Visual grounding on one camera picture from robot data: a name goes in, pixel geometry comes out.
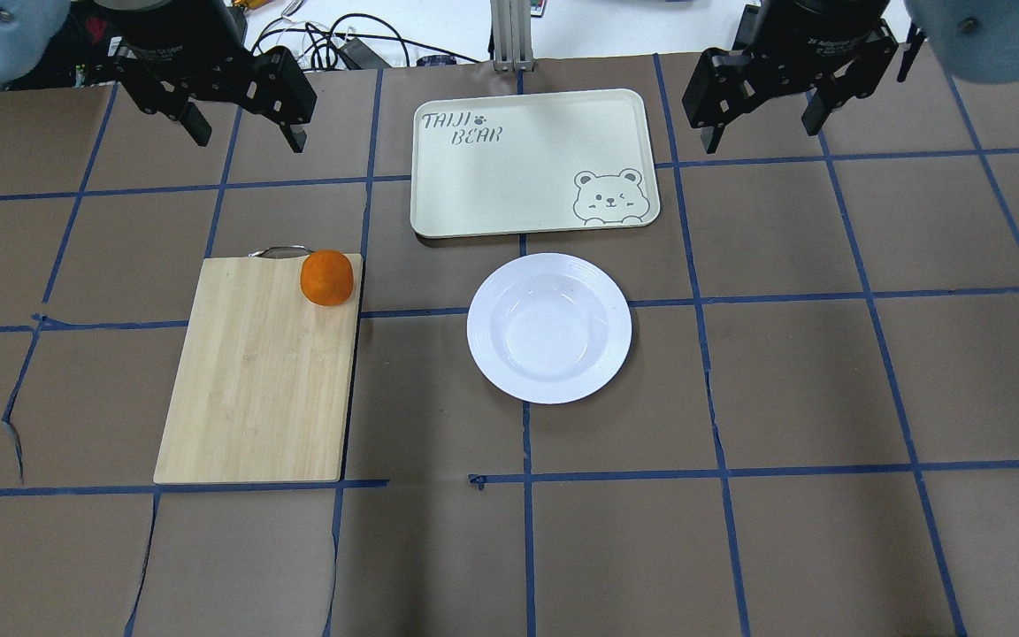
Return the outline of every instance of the orange object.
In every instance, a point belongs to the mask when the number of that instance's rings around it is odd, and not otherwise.
[[[340,305],[352,296],[352,263],[336,251],[316,251],[301,262],[301,293],[317,305]]]

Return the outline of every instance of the white rectangular tray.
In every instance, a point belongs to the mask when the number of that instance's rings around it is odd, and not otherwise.
[[[627,89],[427,102],[412,227],[424,237],[628,228],[659,215],[643,100]]]

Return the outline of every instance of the tray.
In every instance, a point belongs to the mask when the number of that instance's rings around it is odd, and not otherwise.
[[[631,228],[659,215],[634,91],[441,100],[414,117],[412,227],[424,237]]]
[[[158,484],[340,477],[363,259],[352,299],[314,305],[303,258],[209,258],[159,444]]]

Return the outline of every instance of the metal bracket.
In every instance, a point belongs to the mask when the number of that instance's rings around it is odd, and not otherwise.
[[[490,0],[495,70],[533,70],[529,19],[529,0]]]

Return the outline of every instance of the table surface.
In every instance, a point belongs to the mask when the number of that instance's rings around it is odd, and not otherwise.
[[[0,93],[0,634],[1019,634],[1019,85],[923,53],[708,157],[695,58],[322,73],[303,156],[233,105],[199,149],[120,89]],[[658,220],[413,234],[422,102],[606,88],[646,102]],[[203,259],[284,244],[365,255],[342,479],[154,486]],[[539,252],[634,315],[570,405],[466,347]]]

